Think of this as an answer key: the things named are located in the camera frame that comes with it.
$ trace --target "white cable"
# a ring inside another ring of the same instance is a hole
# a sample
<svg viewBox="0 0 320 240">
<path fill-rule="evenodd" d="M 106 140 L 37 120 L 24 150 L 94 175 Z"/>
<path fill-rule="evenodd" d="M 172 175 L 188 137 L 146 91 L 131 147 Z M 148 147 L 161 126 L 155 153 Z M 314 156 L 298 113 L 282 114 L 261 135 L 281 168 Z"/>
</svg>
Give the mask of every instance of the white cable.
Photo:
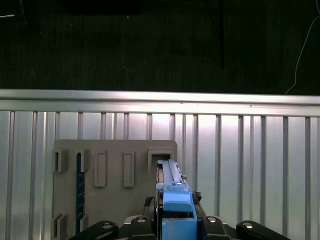
<svg viewBox="0 0 320 240">
<path fill-rule="evenodd" d="M 304 44 L 302 46 L 302 49 L 301 49 L 301 52 L 300 52 L 300 55 L 299 55 L 299 58 L 298 58 L 298 61 L 296 62 L 296 65 L 295 65 L 295 71 L 294 71 L 294 84 L 288 89 L 288 91 L 285 92 L 285 95 L 287 95 L 287 93 L 297 84 L 297 70 L 298 70 L 298 65 L 299 65 L 299 62 L 300 62 L 300 58 L 301 58 L 301 55 L 305 49 L 305 46 L 306 46 L 306 43 L 307 43 L 307 40 L 309 38 L 309 35 L 310 35 L 310 31 L 312 29 L 312 26 L 314 25 L 315 21 L 317 19 L 320 19 L 320 16 L 317 16 L 311 23 L 310 27 L 309 27 L 309 31 L 306 35 L 306 38 L 304 40 Z"/>
</svg>

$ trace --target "metal screw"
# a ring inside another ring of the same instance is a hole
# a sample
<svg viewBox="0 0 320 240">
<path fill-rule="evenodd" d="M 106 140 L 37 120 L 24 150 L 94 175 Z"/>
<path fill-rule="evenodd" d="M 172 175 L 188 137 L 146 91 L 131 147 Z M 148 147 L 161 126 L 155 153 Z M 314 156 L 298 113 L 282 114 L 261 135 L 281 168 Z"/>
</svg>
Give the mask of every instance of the metal screw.
<svg viewBox="0 0 320 240">
<path fill-rule="evenodd" d="M 217 219 L 215 219 L 214 217 L 208 217 L 208 221 L 210 223 L 215 223 L 217 221 Z"/>
<path fill-rule="evenodd" d="M 247 229 L 252 229 L 254 226 L 251 224 L 251 223 L 249 223 L 249 222 L 245 222 L 244 224 L 243 224 L 243 226 L 244 227 L 246 227 Z"/>
<path fill-rule="evenodd" d="M 143 217 L 139 217 L 137 221 L 138 221 L 138 223 L 144 223 L 146 221 L 146 219 Z"/>
<path fill-rule="evenodd" d="M 111 226 L 110 223 L 105 223 L 104 225 L 102 225 L 102 227 L 103 227 L 104 229 L 109 229 L 109 228 L 111 228 L 112 226 Z"/>
</svg>

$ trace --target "gray pegboard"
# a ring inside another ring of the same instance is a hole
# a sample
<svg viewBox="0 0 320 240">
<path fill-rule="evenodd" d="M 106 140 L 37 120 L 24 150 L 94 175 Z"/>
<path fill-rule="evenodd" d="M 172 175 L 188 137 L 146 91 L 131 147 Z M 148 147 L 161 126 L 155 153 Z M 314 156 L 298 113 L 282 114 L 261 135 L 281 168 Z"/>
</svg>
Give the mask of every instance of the gray pegboard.
<svg viewBox="0 0 320 240">
<path fill-rule="evenodd" d="M 64 240 L 76 232 L 78 153 L 85 176 L 83 230 L 102 220 L 121 226 L 127 217 L 143 214 L 146 197 L 156 192 L 157 160 L 177 159 L 177 144 L 172 140 L 56 141 L 51 239 Z"/>
</svg>

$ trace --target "dark background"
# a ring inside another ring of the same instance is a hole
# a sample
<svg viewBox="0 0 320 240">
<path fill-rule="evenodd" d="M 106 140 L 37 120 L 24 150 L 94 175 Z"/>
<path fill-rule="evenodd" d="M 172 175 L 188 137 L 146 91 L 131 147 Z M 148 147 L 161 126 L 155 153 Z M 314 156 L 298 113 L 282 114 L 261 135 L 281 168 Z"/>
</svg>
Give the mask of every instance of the dark background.
<svg viewBox="0 0 320 240">
<path fill-rule="evenodd" d="M 318 14 L 314 0 L 225 0 L 222 69 L 202 0 L 117 3 L 138 14 L 72 15 L 58 0 L 38 1 L 41 35 L 0 19 L 0 88 L 285 94 Z M 218 0 L 210 4 L 219 17 Z M 289 94 L 319 95 L 319 82 L 320 19 Z"/>
</svg>

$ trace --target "blue 3d-printed part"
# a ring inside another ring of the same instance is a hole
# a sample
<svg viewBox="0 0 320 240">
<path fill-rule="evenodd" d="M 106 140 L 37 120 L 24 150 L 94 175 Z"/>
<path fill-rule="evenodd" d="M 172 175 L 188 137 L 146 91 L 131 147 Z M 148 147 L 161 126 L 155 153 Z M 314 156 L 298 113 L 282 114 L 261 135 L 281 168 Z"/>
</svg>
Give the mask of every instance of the blue 3d-printed part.
<svg viewBox="0 0 320 240">
<path fill-rule="evenodd" d="M 156 189 L 163 191 L 163 211 L 190 213 L 190 217 L 163 218 L 162 240 L 196 240 L 197 214 L 189 185 L 174 160 L 159 160 L 158 165 L 162 165 L 163 183 Z"/>
</svg>

